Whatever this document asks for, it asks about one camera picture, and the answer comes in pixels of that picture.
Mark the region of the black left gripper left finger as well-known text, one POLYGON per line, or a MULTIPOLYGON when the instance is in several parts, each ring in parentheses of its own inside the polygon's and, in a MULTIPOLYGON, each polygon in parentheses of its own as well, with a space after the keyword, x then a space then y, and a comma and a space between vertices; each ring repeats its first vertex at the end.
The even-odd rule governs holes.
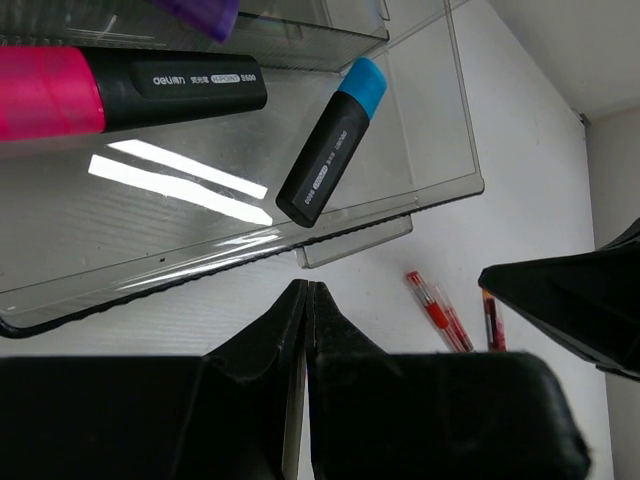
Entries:
POLYGON ((203 356, 1 361, 5 479, 294 479, 306 284, 203 356))

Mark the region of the pink cap highlighter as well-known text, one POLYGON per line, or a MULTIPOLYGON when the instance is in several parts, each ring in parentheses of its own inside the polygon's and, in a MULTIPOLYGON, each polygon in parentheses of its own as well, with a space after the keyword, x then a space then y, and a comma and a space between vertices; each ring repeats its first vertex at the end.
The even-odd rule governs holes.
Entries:
POLYGON ((267 89, 248 55, 71 46, 1 49, 4 142, 251 112, 267 89))

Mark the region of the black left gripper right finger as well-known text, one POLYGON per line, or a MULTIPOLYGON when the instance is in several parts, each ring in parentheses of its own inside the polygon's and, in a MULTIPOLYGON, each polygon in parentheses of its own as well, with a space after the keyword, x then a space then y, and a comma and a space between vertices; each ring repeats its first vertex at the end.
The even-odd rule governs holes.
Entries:
POLYGON ((584 479, 552 370, 527 353, 392 354, 311 285, 311 461, 318 479, 584 479))

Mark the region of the blue cap highlighter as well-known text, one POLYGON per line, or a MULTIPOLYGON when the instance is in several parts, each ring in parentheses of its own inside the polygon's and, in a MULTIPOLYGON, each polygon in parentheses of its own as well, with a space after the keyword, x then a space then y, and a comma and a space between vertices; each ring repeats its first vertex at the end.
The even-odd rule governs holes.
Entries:
POLYGON ((276 196, 295 224, 319 219, 362 141, 387 89, 376 64, 359 58, 351 66, 311 131, 276 196))

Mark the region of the clear plastic organizer box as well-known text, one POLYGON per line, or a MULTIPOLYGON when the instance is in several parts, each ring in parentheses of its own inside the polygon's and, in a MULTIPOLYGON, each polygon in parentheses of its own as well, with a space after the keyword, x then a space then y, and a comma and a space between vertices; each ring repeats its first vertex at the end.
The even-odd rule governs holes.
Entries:
POLYGON ((148 1, 5 1, 1 47, 253 56, 263 109, 1 146, 1 333, 25 338, 301 248, 312 268, 484 189, 452 1, 244 1, 217 44, 148 1), (388 87, 317 223, 275 203, 353 62, 388 87))

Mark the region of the purple cap highlighter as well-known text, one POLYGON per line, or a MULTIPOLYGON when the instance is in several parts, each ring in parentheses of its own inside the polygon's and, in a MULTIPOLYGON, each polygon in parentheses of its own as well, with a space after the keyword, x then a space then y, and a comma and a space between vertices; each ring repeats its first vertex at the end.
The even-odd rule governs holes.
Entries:
POLYGON ((231 35, 240 6, 238 0, 153 0, 152 4, 218 43, 231 35))

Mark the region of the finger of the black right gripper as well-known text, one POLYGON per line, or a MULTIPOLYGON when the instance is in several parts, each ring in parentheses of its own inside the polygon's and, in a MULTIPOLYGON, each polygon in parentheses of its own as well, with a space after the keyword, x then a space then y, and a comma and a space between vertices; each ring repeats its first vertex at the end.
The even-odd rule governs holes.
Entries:
POLYGON ((479 286, 597 369, 639 378, 639 223, 589 253, 494 265, 479 286))

